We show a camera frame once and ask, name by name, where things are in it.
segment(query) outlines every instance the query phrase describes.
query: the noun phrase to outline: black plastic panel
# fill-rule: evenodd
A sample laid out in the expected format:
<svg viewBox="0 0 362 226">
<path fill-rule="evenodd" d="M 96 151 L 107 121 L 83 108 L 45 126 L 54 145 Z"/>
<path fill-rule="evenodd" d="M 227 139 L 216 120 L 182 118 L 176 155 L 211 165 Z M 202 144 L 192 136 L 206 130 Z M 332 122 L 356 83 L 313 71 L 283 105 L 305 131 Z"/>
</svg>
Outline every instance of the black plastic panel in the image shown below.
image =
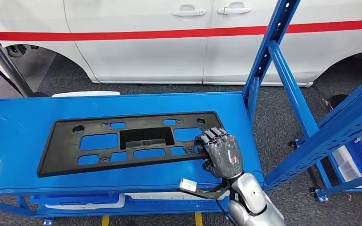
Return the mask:
<svg viewBox="0 0 362 226">
<path fill-rule="evenodd" d="M 164 120 L 175 123 L 165 125 Z M 48 177 L 205 159 L 208 153 L 199 140 L 177 141 L 173 130 L 199 128 L 204 131 L 213 126 L 222 127 L 214 112 L 58 120 L 53 122 L 37 174 L 38 177 Z M 113 133 L 117 134 L 116 147 L 80 150 L 82 137 Z M 179 146 L 183 147 L 185 154 L 172 155 L 170 148 Z M 136 151 L 158 148 L 164 150 L 163 156 L 134 157 Z M 126 153 L 126 158 L 111 162 L 113 153 Z M 78 164 L 78 159 L 86 155 L 98 155 L 99 160 L 95 164 Z"/>
</svg>

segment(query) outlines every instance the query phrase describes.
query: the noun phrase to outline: blue metal rack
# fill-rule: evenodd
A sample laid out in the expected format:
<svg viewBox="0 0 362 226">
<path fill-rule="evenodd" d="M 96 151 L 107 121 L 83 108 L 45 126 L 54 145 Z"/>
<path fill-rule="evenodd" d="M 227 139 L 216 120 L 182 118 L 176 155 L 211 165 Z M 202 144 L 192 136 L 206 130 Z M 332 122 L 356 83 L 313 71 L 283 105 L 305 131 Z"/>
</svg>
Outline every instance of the blue metal rack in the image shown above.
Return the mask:
<svg viewBox="0 0 362 226">
<path fill-rule="evenodd" d="M 136 205 L 130 200 L 119 209 L 55 210 L 39 205 L 33 211 L 28 209 L 22 195 L 167 192 L 176 190 L 180 178 L 195 180 L 201 188 L 215 187 L 219 179 L 202 170 L 200 160 L 37 177 L 37 165 L 54 120 L 152 113 L 216 112 L 224 127 L 239 141 L 244 171 L 252 172 L 259 182 L 264 181 L 261 174 L 254 173 L 260 171 L 261 166 L 253 141 L 252 120 L 258 90 L 271 61 L 280 75 L 304 136 L 298 141 L 299 147 L 266 176 L 265 191 L 280 186 L 361 136 L 362 85 L 317 125 L 292 76 L 279 44 L 298 4 L 298 0 L 278 1 L 242 92 L 0 99 L 0 195 L 16 196 L 19 205 L 0 203 L 0 210 L 46 218 L 47 222 L 54 217 L 220 211 L 212 204 L 153 207 Z M 362 184 L 362 177 L 317 193 L 323 197 L 359 184 Z M 221 201 L 222 205 L 225 206 L 227 201 Z"/>
</svg>

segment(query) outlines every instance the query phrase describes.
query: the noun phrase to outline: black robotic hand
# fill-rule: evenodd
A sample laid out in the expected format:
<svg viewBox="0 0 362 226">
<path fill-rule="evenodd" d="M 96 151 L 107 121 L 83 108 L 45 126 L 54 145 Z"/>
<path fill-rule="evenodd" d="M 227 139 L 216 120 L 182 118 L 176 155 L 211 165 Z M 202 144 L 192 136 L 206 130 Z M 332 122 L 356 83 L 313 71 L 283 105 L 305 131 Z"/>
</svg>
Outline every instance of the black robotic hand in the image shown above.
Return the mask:
<svg viewBox="0 0 362 226">
<path fill-rule="evenodd" d="M 242 173 L 242 153 L 235 137 L 223 128 L 212 127 L 200 136 L 210 159 L 205 160 L 204 169 L 218 178 L 230 179 Z"/>
</svg>

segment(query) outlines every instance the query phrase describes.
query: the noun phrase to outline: white car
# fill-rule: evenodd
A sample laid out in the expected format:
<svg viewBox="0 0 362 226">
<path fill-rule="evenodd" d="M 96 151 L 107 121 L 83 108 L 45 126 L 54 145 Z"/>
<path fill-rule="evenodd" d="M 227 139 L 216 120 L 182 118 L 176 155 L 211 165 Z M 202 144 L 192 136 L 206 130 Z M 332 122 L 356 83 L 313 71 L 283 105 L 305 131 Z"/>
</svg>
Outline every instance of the white car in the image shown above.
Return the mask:
<svg viewBox="0 0 362 226">
<path fill-rule="evenodd" d="M 243 85 L 276 2 L 0 0 L 0 42 L 60 53 L 95 83 Z M 281 49 L 310 86 L 362 53 L 362 0 L 302 0 Z M 263 85 L 281 85 L 273 66 Z"/>
</svg>

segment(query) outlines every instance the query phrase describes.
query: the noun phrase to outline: car door handle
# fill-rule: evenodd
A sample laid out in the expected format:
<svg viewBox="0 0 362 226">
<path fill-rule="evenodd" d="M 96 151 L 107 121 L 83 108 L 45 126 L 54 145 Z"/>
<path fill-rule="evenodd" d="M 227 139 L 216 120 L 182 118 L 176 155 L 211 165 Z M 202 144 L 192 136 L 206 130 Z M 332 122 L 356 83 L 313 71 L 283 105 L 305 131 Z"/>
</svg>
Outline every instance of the car door handle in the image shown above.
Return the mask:
<svg viewBox="0 0 362 226">
<path fill-rule="evenodd" d="M 248 7 L 243 7 L 243 8 L 229 8 L 229 7 L 223 7 L 223 8 L 219 8 L 217 10 L 217 13 L 219 14 L 235 14 L 235 13 L 248 13 L 252 11 L 252 8 L 248 8 Z"/>
<path fill-rule="evenodd" d="M 195 10 L 190 10 L 190 11 L 177 11 L 177 12 L 172 12 L 172 14 L 174 16 L 201 16 L 204 15 L 206 13 L 206 10 L 203 9 L 195 9 Z"/>
</svg>

